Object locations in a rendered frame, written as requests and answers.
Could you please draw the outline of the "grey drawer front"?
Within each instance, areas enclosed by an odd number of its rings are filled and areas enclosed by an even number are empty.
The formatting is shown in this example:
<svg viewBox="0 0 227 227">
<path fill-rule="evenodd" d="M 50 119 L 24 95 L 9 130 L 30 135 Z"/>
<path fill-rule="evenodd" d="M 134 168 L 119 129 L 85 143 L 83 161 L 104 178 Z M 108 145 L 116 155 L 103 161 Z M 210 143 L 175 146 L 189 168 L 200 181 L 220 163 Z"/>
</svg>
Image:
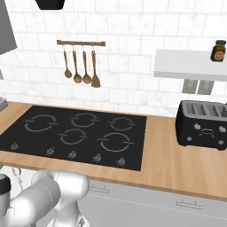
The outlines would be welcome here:
<svg viewBox="0 0 227 227">
<path fill-rule="evenodd" d="M 203 206 L 202 210 L 179 207 L 176 205 L 177 201 L 183 200 L 187 203 L 197 202 L 198 205 Z M 155 207 L 166 207 L 169 209 L 183 210 L 201 215 L 210 215 L 222 219 L 227 219 L 227 202 L 203 199 L 172 192 L 161 192 L 155 190 L 144 189 L 142 192 L 142 203 Z"/>
<path fill-rule="evenodd" d="M 92 186 L 93 184 L 96 187 L 105 187 L 107 190 L 109 190 L 109 193 L 106 194 L 101 192 L 89 191 L 88 195 L 92 197 L 120 202 L 128 202 L 133 204 L 138 204 L 142 198 L 142 192 L 137 187 L 90 180 L 90 186 Z"/>
</svg>

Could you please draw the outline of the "white open drawer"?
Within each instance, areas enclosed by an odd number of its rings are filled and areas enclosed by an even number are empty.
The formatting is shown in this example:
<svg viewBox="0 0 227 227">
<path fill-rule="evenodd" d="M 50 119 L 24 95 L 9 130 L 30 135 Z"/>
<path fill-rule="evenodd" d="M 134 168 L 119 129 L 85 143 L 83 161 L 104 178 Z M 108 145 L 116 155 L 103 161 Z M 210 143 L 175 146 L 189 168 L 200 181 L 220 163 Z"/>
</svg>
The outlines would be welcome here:
<svg viewBox="0 0 227 227">
<path fill-rule="evenodd" d="M 23 189 L 26 189 L 31 185 L 32 177 L 36 173 L 36 171 L 32 170 L 32 169 L 27 169 L 27 168 L 20 168 L 20 169 L 21 169 L 20 178 L 22 180 Z M 21 189 L 20 189 L 20 186 L 18 184 L 18 180 L 17 180 L 16 176 L 12 173 L 12 167 L 3 166 L 0 169 L 0 173 L 7 175 L 11 179 L 11 184 L 12 184 L 11 194 L 12 194 L 12 196 L 19 194 L 21 192 Z"/>
</svg>

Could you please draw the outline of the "grey metal tongs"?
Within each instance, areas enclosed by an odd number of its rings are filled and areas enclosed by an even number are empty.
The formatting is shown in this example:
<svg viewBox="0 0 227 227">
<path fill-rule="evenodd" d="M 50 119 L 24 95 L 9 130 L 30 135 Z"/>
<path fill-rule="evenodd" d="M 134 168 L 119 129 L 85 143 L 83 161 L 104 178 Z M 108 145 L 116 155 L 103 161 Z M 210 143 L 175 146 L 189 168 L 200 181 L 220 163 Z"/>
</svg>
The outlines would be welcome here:
<svg viewBox="0 0 227 227">
<path fill-rule="evenodd" d="M 18 180 L 18 184 L 20 186 L 20 189 L 23 190 L 22 180 L 20 178 L 21 169 L 20 168 L 12 167 L 12 173 L 16 176 L 16 178 Z"/>
</svg>

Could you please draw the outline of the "black hob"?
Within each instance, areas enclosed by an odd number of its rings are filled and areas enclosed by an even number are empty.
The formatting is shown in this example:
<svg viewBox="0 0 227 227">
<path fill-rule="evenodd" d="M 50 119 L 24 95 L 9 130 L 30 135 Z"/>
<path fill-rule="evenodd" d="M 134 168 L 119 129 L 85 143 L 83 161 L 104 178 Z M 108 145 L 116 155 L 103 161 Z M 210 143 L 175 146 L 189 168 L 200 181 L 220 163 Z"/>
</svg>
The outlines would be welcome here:
<svg viewBox="0 0 227 227">
<path fill-rule="evenodd" d="M 139 171 L 145 125 L 144 116 L 32 106 L 0 135 L 0 150 Z M 54 154 L 46 155 L 51 147 Z M 74 159 L 68 158 L 72 151 Z M 93 160 L 98 153 L 101 162 Z M 116 163 L 121 157 L 123 166 Z"/>
</svg>

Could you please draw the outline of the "wooden spatula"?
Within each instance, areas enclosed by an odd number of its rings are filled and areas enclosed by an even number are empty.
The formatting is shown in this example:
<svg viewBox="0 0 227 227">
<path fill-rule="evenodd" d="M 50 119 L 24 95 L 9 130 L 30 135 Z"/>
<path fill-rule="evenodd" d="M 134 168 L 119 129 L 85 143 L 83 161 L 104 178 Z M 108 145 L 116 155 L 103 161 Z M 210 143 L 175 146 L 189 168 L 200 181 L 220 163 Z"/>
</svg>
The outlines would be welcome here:
<svg viewBox="0 0 227 227">
<path fill-rule="evenodd" d="M 92 57 L 92 65 L 93 65 L 93 76 L 91 79 L 91 86 L 93 88 L 99 88 L 100 87 L 100 80 L 97 76 L 97 72 L 96 72 L 96 52 L 92 51 L 91 52 L 91 57 Z"/>
</svg>

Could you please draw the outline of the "wooden ladle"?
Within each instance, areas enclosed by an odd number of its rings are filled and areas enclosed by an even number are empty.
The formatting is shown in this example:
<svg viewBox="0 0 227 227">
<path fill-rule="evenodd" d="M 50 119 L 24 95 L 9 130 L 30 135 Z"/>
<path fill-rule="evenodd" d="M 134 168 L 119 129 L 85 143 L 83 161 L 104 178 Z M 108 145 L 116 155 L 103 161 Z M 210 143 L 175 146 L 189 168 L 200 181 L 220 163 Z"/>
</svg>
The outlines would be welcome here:
<svg viewBox="0 0 227 227">
<path fill-rule="evenodd" d="M 74 81 L 76 83 L 81 83 L 82 82 L 82 77 L 78 74 L 76 52 L 75 51 L 73 51 L 73 58 L 74 58 L 74 69 L 75 69 Z"/>
<path fill-rule="evenodd" d="M 83 64 L 84 64 L 84 77 L 83 82 L 86 84 L 90 84 L 91 83 L 91 77 L 88 75 L 87 72 L 87 59 L 86 59 L 86 51 L 82 52 L 82 58 L 83 58 Z"/>
</svg>

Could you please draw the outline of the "small wooden spoon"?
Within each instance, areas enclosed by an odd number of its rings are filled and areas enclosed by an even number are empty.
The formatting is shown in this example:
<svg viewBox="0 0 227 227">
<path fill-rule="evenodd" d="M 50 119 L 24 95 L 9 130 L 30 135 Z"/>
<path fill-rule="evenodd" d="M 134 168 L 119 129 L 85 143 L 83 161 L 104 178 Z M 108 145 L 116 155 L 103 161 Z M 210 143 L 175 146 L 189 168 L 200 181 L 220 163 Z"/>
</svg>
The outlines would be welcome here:
<svg viewBox="0 0 227 227">
<path fill-rule="evenodd" d="M 67 53 L 66 53 L 66 51 L 64 51 L 64 60 L 65 60 L 65 64 L 66 64 L 65 77 L 66 78 L 71 78 L 72 77 L 72 73 L 68 69 L 68 65 L 67 65 Z"/>
</svg>

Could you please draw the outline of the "black toaster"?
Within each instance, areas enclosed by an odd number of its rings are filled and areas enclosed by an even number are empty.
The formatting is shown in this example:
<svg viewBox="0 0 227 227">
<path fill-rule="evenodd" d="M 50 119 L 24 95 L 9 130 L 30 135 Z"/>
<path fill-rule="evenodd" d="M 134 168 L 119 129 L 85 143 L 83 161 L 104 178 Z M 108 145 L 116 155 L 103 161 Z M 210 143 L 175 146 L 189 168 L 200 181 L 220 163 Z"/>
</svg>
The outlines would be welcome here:
<svg viewBox="0 0 227 227">
<path fill-rule="evenodd" d="M 227 105 L 182 100 L 176 114 L 176 139 L 182 146 L 227 149 Z"/>
</svg>

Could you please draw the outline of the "grey cupboard door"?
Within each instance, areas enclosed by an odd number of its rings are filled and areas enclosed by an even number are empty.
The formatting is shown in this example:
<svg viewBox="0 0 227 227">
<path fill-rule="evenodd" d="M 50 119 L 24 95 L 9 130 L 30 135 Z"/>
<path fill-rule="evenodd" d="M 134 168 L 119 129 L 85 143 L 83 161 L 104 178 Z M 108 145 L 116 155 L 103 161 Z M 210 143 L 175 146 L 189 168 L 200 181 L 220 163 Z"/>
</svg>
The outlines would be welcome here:
<svg viewBox="0 0 227 227">
<path fill-rule="evenodd" d="M 140 206 L 135 202 L 88 195 L 78 206 L 90 227 L 138 227 Z"/>
<path fill-rule="evenodd" d="M 143 205 L 139 227 L 227 227 L 227 219 Z"/>
</svg>

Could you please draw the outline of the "grey appliance edge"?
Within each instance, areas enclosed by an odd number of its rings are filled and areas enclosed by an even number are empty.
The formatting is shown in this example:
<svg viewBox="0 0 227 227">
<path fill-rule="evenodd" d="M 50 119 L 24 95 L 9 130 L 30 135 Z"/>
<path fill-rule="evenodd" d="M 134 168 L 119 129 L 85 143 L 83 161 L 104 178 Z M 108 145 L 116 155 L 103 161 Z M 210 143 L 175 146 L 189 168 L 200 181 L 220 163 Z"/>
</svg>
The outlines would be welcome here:
<svg viewBox="0 0 227 227">
<path fill-rule="evenodd" d="M 6 99 L 0 97 L 0 112 L 3 111 L 7 106 Z"/>
</svg>

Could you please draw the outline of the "amber jar with black lid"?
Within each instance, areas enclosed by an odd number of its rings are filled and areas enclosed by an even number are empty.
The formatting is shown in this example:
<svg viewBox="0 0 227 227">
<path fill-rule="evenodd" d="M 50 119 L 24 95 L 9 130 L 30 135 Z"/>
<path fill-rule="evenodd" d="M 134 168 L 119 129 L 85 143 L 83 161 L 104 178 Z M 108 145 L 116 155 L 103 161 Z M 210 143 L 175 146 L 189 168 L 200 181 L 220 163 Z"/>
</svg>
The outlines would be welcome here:
<svg viewBox="0 0 227 227">
<path fill-rule="evenodd" d="M 225 40 L 217 40 L 215 42 L 215 46 L 211 52 L 210 59 L 216 62 L 222 62 L 224 59 L 224 55 L 226 52 L 225 48 L 226 41 Z"/>
</svg>

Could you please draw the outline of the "black range hood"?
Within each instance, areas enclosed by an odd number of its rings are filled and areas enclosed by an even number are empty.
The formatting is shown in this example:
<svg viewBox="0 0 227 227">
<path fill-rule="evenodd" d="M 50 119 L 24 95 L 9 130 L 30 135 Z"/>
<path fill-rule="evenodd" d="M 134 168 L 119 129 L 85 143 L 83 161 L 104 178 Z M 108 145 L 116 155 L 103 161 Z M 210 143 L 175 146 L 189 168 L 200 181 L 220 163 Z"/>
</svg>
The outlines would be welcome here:
<svg viewBox="0 0 227 227">
<path fill-rule="evenodd" d="M 66 0 L 35 0 L 40 10 L 62 10 Z"/>
</svg>

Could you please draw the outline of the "wooden wall rail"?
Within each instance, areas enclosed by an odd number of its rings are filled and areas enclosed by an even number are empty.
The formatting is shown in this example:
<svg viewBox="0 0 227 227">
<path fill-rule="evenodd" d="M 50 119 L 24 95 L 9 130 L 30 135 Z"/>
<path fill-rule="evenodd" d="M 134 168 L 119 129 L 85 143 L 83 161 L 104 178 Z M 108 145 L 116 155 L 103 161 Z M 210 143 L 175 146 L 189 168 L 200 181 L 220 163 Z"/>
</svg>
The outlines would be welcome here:
<svg viewBox="0 0 227 227">
<path fill-rule="evenodd" d="M 62 41 L 57 40 L 58 45 L 81 45 L 81 46 L 106 46 L 106 42 L 83 42 L 83 41 Z"/>
</svg>

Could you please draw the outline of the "grey wall outlet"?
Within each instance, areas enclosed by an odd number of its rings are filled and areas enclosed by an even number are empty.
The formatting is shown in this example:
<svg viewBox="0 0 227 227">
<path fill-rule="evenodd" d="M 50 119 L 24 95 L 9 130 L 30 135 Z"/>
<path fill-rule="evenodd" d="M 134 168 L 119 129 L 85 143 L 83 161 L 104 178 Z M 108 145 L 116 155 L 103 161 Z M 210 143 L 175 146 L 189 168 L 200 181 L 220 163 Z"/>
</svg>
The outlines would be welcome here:
<svg viewBox="0 0 227 227">
<path fill-rule="evenodd" d="M 214 86 L 214 81 L 200 81 L 198 94 L 200 95 L 210 95 Z"/>
<path fill-rule="evenodd" d="M 196 92 L 197 85 L 198 85 L 197 80 L 184 79 L 182 92 L 188 93 L 188 94 L 194 94 Z"/>
</svg>

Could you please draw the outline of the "white wall shelf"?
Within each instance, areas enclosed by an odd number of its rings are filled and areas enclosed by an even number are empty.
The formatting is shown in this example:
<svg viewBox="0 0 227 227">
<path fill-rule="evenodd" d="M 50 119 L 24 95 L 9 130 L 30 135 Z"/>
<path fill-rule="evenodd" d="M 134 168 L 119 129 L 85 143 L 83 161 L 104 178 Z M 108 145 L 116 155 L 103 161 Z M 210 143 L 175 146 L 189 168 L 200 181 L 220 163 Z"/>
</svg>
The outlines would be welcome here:
<svg viewBox="0 0 227 227">
<path fill-rule="evenodd" d="M 208 51 L 157 50 L 154 77 L 227 82 L 227 56 L 214 62 Z"/>
</svg>

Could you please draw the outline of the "grey wall cupboard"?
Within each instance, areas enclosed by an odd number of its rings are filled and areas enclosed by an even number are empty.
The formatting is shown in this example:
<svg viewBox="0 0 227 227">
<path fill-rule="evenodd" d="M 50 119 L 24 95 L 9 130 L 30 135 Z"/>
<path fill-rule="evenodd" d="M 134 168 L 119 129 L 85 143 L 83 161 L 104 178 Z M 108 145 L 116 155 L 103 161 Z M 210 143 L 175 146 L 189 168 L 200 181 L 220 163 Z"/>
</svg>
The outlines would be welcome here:
<svg viewBox="0 0 227 227">
<path fill-rule="evenodd" d="M 0 0 L 0 55 L 17 48 L 12 24 L 4 0 Z"/>
</svg>

